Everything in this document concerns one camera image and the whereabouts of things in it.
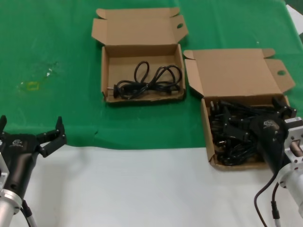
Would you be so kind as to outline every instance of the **robotic arm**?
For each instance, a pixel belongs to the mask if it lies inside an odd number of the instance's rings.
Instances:
[[[7,123],[5,116],[0,118],[0,227],[9,227],[13,215],[21,207],[26,209],[23,202],[28,182],[36,165],[39,154],[47,157],[67,143],[62,118],[59,117],[55,130],[39,135],[8,134],[4,127]]]
[[[292,117],[283,120],[259,116],[252,120],[250,129],[258,141],[258,150],[277,176],[278,184],[289,190],[303,218],[303,120]]]

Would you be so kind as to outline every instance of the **silver metal part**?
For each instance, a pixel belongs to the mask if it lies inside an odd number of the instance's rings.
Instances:
[[[30,224],[30,227],[37,227],[36,222],[35,222],[35,220],[33,218],[33,215],[30,216],[30,217],[28,217],[27,220],[28,220],[28,222]]]
[[[0,153],[0,170],[1,170],[1,176],[0,176],[0,192],[1,192],[9,176],[9,169],[1,153]]]
[[[294,144],[292,142],[298,141],[299,144],[297,145],[298,148],[303,150],[303,138],[301,135],[303,134],[303,126],[297,127],[297,128],[291,128],[288,130],[288,137],[284,142],[284,148],[285,148],[285,153],[288,156],[288,158],[291,160],[292,163],[295,161],[299,163],[303,163],[303,157],[297,157],[292,150],[296,149],[294,147]]]
[[[289,121],[297,121],[301,118],[289,119]],[[287,188],[299,207],[299,213],[303,218],[303,126],[290,128],[288,137],[285,140],[285,154],[291,163],[284,166],[278,173],[277,179],[281,187]]]
[[[280,219],[275,219],[275,226],[276,227],[281,227]]]
[[[14,214],[20,210],[22,200],[17,194],[6,189],[1,191],[0,196],[0,227],[9,227]]]

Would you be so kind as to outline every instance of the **black power cord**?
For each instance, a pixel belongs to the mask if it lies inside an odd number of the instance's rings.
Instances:
[[[261,222],[263,223],[263,226],[264,227],[267,227],[267,225],[266,225],[266,223],[265,223],[265,221],[264,221],[264,219],[263,219],[263,217],[262,217],[262,215],[261,215],[261,213],[260,213],[260,210],[259,210],[259,208],[258,208],[258,205],[257,205],[257,199],[258,199],[258,197],[259,197],[259,195],[261,195],[272,183],[273,183],[273,181],[276,179],[276,177],[278,176],[278,173],[279,173],[279,170],[281,169],[281,167],[282,167],[282,163],[283,163],[283,156],[284,156],[284,147],[282,146],[282,152],[281,152],[282,154],[281,154],[281,158],[280,158],[280,163],[279,163],[279,168],[277,169],[277,171],[274,173],[274,175],[271,177],[271,179],[269,180],[269,182],[255,195],[255,198],[254,198],[254,205],[255,205],[255,208],[256,208],[256,211],[257,211],[257,213],[258,213],[258,216],[259,216],[259,218],[260,218],[260,220],[261,220]],[[280,215],[279,215],[279,211],[278,211],[278,209],[277,209],[277,207],[276,207],[276,201],[275,201],[275,196],[276,196],[276,191],[277,191],[277,188],[278,188],[278,186],[279,186],[279,183],[277,183],[276,185],[275,185],[275,188],[274,188],[274,190],[273,190],[273,195],[272,195],[272,202],[271,202],[271,204],[272,204],[272,213],[273,213],[273,218],[274,219],[280,219]]]
[[[31,209],[29,208],[29,206],[27,205],[27,202],[25,200],[22,201],[22,207],[20,208],[20,211],[22,212],[22,214],[24,215],[26,221],[27,221],[27,224],[29,227],[31,227],[29,221],[28,221],[28,218],[30,216],[33,215]]]
[[[24,210],[22,209],[22,207],[20,208],[20,211],[23,214],[23,216],[25,217],[25,220],[27,221],[28,227],[31,227],[30,223],[28,222],[27,216],[25,215]]]
[[[146,64],[147,69],[146,73],[138,81],[137,71],[139,67],[143,64]],[[179,78],[176,80],[176,76],[171,70],[171,68],[176,68],[179,73]],[[154,90],[159,92],[165,92],[171,94],[172,91],[180,91],[180,86],[178,83],[182,80],[182,70],[176,65],[169,65],[159,67],[155,73],[155,76],[150,82],[145,82],[145,79],[148,76],[150,70],[150,65],[147,61],[140,62],[135,71],[134,71],[134,81],[130,80],[121,80],[116,85],[114,85],[114,98],[121,97],[122,99],[134,99],[142,95],[147,90]],[[158,81],[165,71],[168,71],[172,77],[171,81]]]

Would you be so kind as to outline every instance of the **metal cylinder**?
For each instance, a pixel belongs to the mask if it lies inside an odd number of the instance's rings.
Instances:
[[[9,227],[15,212],[14,205],[7,200],[0,200],[0,227]]]
[[[303,218],[303,170],[293,171],[286,179],[285,185],[299,207],[299,213]]]

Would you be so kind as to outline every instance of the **black wire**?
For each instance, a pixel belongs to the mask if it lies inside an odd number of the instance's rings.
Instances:
[[[26,215],[24,213],[24,210],[22,209],[22,207],[20,208],[20,211],[22,212],[23,216],[25,217],[25,220],[27,221],[28,226],[31,227],[30,223],[28,222],[28,219],[27,219],[27,217],[26,217]]]
[[[255,198],[254,198],[254,205],[255,205],[255,208],[256,208],[256,211],[258,213],[258,216],[261,220],[261,222],[263,223],[264,227],[267,227],[261,213],[260,213],[260,210],[258,208],[258,205],[257,205],[257,199],[259,197],[259,195],[261,195],[272,183],[273,181],[276,179],[276,177],[278,176],[278,173],[279,173],[279,170],[281,169],[282,167],[282,163],[283,163],[283,156],[284,156],[284,146],[282,146],[282,149],[281,149],[281,158],[280,158],[280,162],[279,162],[279,168],[276,170],[276,172],[274,173],[274,175],[271,177],[271,179],[269,180],[269,182],[255,195]],[[276,195],[276,190],[274,190],[274,194],[273,194],[273,198],[275,197]]]
[[[272,195],[272,199],[271,199],[272,201],[276,201],[276,191],[277,191],[278,187],[279,187],[279,183],[276,183],[275,188],[273,190],[273,195]]]
[[[143,64],[146,64],[147,69],[146,73],[141,79],[138,81],[137,79],[137,71],[139,67]],[[171,68],[176,68],[179,73],[179,78],[176,80],[176,76],[171,70]],[[121,96],[123,99],[134,99],[142,95],[147,90],[154,90],[159,92],[165,92],[167,94],[171,94],[172,91],[180,91],[180,86],[178,83],[182,80],[182,70],[176,65],[169,65],[165,67],[159,67],[150,82],[145,82],[145,79],[148,76],[150,70],[150,65],[147,61],[140,62],[135,71],[134,71],[134,81],[130,80],[121,80],[114,86],[114,97]],[[168,71],[172,77],[172,81],[158,81],[160,77],[164,74],[165,71]]]

